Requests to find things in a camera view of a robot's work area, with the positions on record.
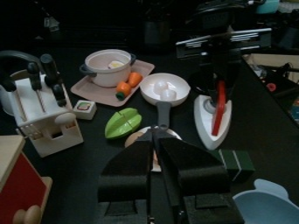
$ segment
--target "white knife block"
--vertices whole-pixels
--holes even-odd
[[[67,105],[60,107],[52,90],[44,83],[44,75],[41,75],[41,89],[39,91],[41,101],[32,90],[28,78],[16,80],[14,84],[16,91],[9,92],[8,97],[18,127],[16,132],[31,139],[40,156],[44,158],[83,143],[80,127],[72,112],[65,88],[63,87]]]

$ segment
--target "white bowl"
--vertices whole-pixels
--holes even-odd
[[[169,103],[172,107],[180,105],[191,91],[187,81],[177,75],[169,73],[153,73],[148,75],[140,83],[140,90],[144,99],[153,105],[161,101],[160,93],[157,94],[155,91],[156,83],[167,83],[167,89],[171,89],[176,93],[175,99],[169,100]]]

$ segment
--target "knife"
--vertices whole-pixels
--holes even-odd
[[[12,92],[14,96],[14,101],[18,107],[20,111],[20,117],[23,121],[27,121],[25,113],[24,113],[24,106],[21,103],[20,95],[17,93],[16,85],[14,85],[14,80],[10,77],[9,74],[6,74],[5,70],[0,67],[0,85],[4,87],[4,90],[6,92]]]
[[[41,93],[40,93],[40,90],[43,89],[40,68],[39,68],[39,65],[36,62],[31,61],[27,64],[27,73],[29,75],[32,90],[35,91],[37,98],[39,98],[39,102],[41,105],[41,111],[43,111],[43,113],[45,113],[45,107],[44,107],[43,97],[41,97]]]
[[[44,82],[53,92],[60,107],[67,105],[65,95],[61,87],[61,77],[52,56],[45,53],[41,56],[41,66],[45,72]]]

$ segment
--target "light blue bowl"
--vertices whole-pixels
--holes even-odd
[[[255,181],[255,187],[233,196],[245,224],[297,224],[299,207],[285,189],[263,179]]]
[[[265,2],[256,7],[256,14],[276,13],[279,0],[265,0]]]

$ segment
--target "small container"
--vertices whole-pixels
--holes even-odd
[[[276,13],[279,0],[265,0],[265,2],[256,7],[256,14]]]
[[[289,109],[291,116],[293,120],[299,123],[299,95],[296,99],[293,100],[292,107]]]
[[[73,113],[79,119],[91,120],[97,111],[97,105],[93,101],[79,101]]]

